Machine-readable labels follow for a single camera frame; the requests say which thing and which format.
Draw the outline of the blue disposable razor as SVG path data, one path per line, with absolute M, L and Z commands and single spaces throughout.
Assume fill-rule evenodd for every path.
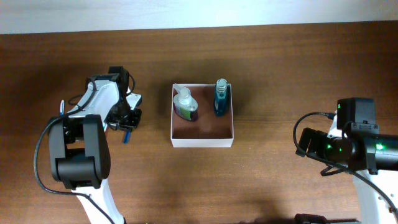
M 127 143 L 129 142 L 130 136 L 131 136 L 131 132 L 126 131 L 126 133 L 125 133 L 125 135 L 124 135 L 124 140 L 123 140 L 123 143 L 124 143 L 124 144 L 127 144 Z

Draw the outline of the blue white toothbrush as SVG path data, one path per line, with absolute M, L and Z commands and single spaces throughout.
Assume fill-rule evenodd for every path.
M 64 115 L 64 111 L 65 111 L 65 101 L 61 100 L 61 102 L 60 102 L 60 115 Z

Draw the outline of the clear soap pump bottle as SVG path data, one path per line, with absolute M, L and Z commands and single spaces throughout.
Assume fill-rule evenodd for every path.
M 191 91 L 185 86 L 174 84 L 177 94 L 173 97 L 174 111 L 187 121 L 198 119 L 198 103 L 192 97 Z

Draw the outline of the teal mouthwash bottle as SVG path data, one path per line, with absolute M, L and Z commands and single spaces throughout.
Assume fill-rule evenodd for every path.
M 223 116 L 228 109 L 228 82 L 224 78 L 217 80 L 215 85 L 214 111 L 216 116 Z

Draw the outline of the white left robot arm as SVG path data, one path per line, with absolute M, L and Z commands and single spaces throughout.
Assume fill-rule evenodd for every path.
M 72 110 L 49 122 L 50 165 L 63 195 L 76 196 L 91 223 L 125 223 L 111 194 L 111 156 L 105 132 L 137 128 L 142 96 L 134 94 L 128 72 L 89 77 L 86 92 Z

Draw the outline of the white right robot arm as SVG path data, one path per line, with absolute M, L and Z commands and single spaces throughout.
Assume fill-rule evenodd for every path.
M 397 136 L 379 134 L 368 119 L 339 125 L 341 110 L 322 115 L 332 120 L 329 131 L 293 133 L 296 153 L 324 163 L 322 176 L 352 175 L 362 223 L 397 223 Z

